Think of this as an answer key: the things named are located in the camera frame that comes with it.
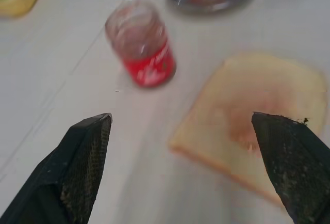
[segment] glass jar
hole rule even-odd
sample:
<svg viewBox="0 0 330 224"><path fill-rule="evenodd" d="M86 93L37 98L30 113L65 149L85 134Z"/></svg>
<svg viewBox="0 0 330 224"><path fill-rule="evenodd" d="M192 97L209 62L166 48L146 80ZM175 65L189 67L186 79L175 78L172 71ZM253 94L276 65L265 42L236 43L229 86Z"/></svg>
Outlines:
<svg viewBox="0 0 330 224"><path fill-rule="evenodd" d="M154 87L168 81L176 63L164 23L147 1L127 2L105 24L113 50L135 83Z"/></svg>

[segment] slice of bread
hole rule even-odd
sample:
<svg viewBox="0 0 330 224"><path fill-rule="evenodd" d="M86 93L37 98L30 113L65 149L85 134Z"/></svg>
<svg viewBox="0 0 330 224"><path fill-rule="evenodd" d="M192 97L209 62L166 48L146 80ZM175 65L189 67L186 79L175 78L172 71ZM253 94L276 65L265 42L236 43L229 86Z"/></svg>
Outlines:
<svg viewBox="0 0 330 224"><path fill-rule="evenodd" d="M229 175L282 206L251 124L253 111L303 122L319 135L327 99L323 76L295 61L263 53L226 60L203 88L170 147Z"/></svg>

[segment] white surface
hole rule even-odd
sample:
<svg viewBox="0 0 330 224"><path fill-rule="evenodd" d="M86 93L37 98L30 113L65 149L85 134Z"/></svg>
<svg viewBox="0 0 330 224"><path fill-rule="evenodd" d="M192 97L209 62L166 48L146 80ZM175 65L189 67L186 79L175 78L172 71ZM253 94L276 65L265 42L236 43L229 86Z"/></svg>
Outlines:
<svg viewBox="0 0 330 224"><path fill-rule="evenodd" d="M297 58L328 78L324 0L254 0L209 17L152 0L178 63L173 80L155 90L131 84L104 37L107 15L121 1L39 0L28 16L0 21L0 213L71 125L112 112L90 223L290 223L223 176L171 154L167 141L205 80L233 53Z"/></svg>

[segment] red label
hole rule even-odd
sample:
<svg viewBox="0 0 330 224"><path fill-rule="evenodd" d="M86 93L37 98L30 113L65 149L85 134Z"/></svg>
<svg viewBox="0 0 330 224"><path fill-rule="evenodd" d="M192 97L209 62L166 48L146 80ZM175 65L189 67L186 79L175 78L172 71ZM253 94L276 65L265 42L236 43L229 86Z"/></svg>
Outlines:
<svg viewBox="0 0 330 224"><path fill-rule="evenodd" d="M175 70L175 61L167 42L153 56L138 61L123 60L123 63L132 79L144 87L163 83Z"/></svg>

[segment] white table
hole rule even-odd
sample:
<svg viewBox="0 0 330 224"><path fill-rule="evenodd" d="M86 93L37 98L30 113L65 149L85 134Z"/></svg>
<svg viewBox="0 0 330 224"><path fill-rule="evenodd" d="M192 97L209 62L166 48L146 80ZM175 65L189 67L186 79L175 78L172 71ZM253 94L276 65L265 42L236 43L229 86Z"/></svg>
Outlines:
<svg viewBox="0 0 330 224"><path fill-rule="evenodd" d="M0 213L74 123L111 112L103 179L90 223L290 223L236 183L174 155L167 141L205 80L231 54L263 50L330 73L326 0L254 0L189 17L152 0L177 58L166 86L132 85L103 30L123 0L39 0L0 21ZM326 126L323 137L328 137Z"/></svg>

